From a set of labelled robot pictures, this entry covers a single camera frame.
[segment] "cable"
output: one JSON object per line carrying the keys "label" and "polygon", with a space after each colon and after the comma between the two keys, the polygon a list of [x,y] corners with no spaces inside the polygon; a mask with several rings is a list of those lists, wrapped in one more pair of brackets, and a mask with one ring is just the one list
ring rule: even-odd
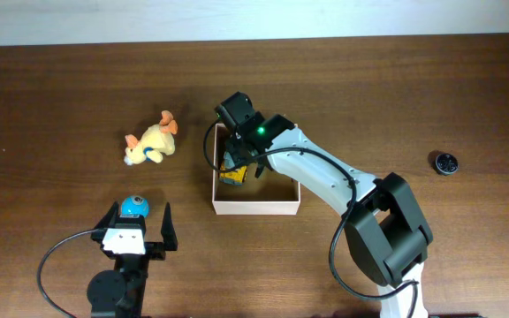
{"label": "cable", "polygon": [[413,297],[412,297],[412,306],[410,307],[409,312],[407,314],[407,317],[411,318],[414,315],[414,309],[415,309],[415,305],[416,305],[416,302],[417,302],[417,285],[419,284],[417,281],[414,281],[414,280],[405,281],[403,284],[401,284],[394,291],[390,291],[388,293],[385,293],[384,295],[377,295],[377,296],[367,295],[367,294],[363,294],[361,292],[358,292],[358,291],[354,290],[353,288],[351,288],[349,285],[347,285],[345,283],[345,281],[343,281],[343,279],[339,276],[339,274],[337,272],[337,269],[335,268],[335,249],[337,247],[337,243],[338,243],[339,237],[341,236],[341,233],[343,232],[343,229],[345,228],[345,225],[348,222],[349,216],[353,212],[353,208],[354,208],[354,205],[356,203],[357,185],[354,182],[354,178],[348,172],[346,172],[345,169],[343,169],[343,167],[341,167],[339,164],[337,164],[335,161],[333,161],[327,155],[324,155],[324,154],[322,154],[320,152],[317,152],[315,150],[312,150],[312,149],[306,149],[306,148],[300,148],[300,147],[285,147],[285,148],[279,148],[279,149],[270,150],[270,151],[265,152],[264,154],[255,155],[255,156],[251,157],[250,159],[248,159],[246,161],[243,161],[241,163],[237,163],[234,167],[232,167],[230,169],[219,170],[209,160],[208,150],[207,150],[207,140],[208,140],[209,132],[211,131],[211,129],[213,129],[213,127],[218,122],[219,122],[219,119],[216,120],[213,124],[211,124],[211,126],[208,128],[208,130],[205,133],[205,136],[203,138],[203,154],[204,154],[205,159],[208,162],[209,166],[211,167],[211,169],[213,169],[213,170],[215,170],[215,171],[217,171],[219,173],[227,173],[227,172],[235,171],[235,170],[237,170],[237,169],[239,169],[239,168],[241,168],[243,166],[249,165],[250,163],[254,163],[258,159],[261,159],[261,158],[269,156],[269,155],[274,155],[274,154],[277,154],[277,153],[288,152],[288,151],[298,151],[302,155],[304,153],[308,153],[308,154],[315,155],[315,156],[323,159],[325,162],[329,163],[335,169],[337,169],[339,172],[341,172],[341,174],[343,174],[343,176],[345,176],[346,180],[349,183],[349,186],[351,186],[352,195],[351,195],[351,200],[347,203],[347,210],[343,214],[343,216],[341,218],[341,222],[339,223],[339,226],[335,230],[335,234],[333,235],[333,239],[331,240],[331,244],[330,244],[330,248],[329,248],[329,268],[330,268],[330,271],[333,274],[333,277],[335,278],[335,280],[341,285],[341,287],[343,287],[343,289],[345,289],[347,292],[349,292],[353,296],[357,297],[358,299],[362,299],[362,300],[385,300],[385,299],[389,299],[391,297],[396,296],[398,293],[402,292],[403,290],[405,290],[408,286],[412,285],[414,287],[414,289],[413,289]]}
{"label": "cable", "polygon": [[98,231],[103,231],[103,229],[93,229],[93,230],[87,230],[87,231],[81,231],[79,233],[76,233],[76,234],[73,234],[63,240],[61,240],[60,242],[58,242],[56,245],[54,245],[43,257],[42,257],[42,260],[41,260],[41,263],[39,264],[39,268],[36,270],[36,283],[37,285],[39,286],[39,291],[41,292],[42,296],[44,297],[44,300],[46,300],[52,307],[54,307],[54,309],[56,309],[58,312],[60,312],[60,314],[63,314],[64,316],[66,317],[69,317],[69,318],[75,318],[76,316],[74,316],[73,314],[70,314],[68,313],[67,311],[65,311],[62,307],[60,307],[59,305],[57,305],[54,301],[52,301],[52,299],[50,299],[49,295],[46,293],[46,291],[44,291],[44,287],[42,287],[42,282],[41,282],[41,273],[42,273],[42,266],[44,266],[44,262],[49,258],[49,256],[52,254],[52,252],[54,252],[57,248],[59,248],[61,245],[63,245],[64,243],[66,243],[67,241],[71,240],[71,239],[75,239],[75,238],[78,238],[82,235],[86,235],[86,234],[91,234],[91,233],[95,233],[95,232],[98,232]]}

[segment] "yellow plush toy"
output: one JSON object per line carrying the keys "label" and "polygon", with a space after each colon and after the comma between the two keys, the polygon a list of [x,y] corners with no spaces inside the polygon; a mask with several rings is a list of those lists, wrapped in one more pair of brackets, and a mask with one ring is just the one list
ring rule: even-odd
{"label": "yellow plush toy", "polygon": [[125,148],[125,163],[128,165],[142,163],[149,159],[155,163],[163,160],[163,155],[172,155],[176,150],[174,145],[173,134],[178,131],[178,125],[174,120],[174,116],[164,110],[163,119],[160,124],[151,125],[145,133],[142,134],[141,140],[137,140],[133,135],[126,135],[127,148]]}

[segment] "open container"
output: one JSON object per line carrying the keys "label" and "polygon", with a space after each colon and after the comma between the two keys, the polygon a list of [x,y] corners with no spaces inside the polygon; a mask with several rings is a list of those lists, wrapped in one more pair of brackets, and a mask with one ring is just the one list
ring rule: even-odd
{"label": "open container", "polygon": [[[223,124],[215,126],[213,163],[221,167],[225,141],[229,131]],[[295,215],[300,207],[300,183],[265,169],[255,178],[256,163],[247,167],[243,185],[228,185],[219,181],[219,173],[213,171],[211,201],[219,215]]]}

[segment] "white background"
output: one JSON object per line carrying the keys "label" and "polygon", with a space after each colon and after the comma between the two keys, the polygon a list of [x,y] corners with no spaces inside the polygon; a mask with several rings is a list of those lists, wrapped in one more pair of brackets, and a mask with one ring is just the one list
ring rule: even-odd
{"label": "white background", "polygon": [[509,0],[0,0],[0,45],[509,32]]}

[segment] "brown table surface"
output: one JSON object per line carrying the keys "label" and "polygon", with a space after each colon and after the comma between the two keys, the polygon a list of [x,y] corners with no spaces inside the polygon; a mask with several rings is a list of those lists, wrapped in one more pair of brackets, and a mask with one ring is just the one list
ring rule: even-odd
{"label": "brown table surface", "polygon": [[[36,288],[39,260],[132,193],[151,202],[148,239],[160,239],[166,201],[179,237],[150,265],[143,314],[378,311],[332,278],[339,217],[307,189],[297,216],[215,215],[201,139],[237,90],[341,160],[409,182],[435,236],[423,272],[432,314],[509,317],[509,34],[0,48],[0,316],[58,317]],[[162,110],[179,123],[176,154],[127,167],[124,135],[140,136]],[[438,176],[434,150],[455,154],[460,171]],[[346,242],[337,265],[376,292]],[[88,316],[87,283],[112,267],[81,238],[42,279]]]}

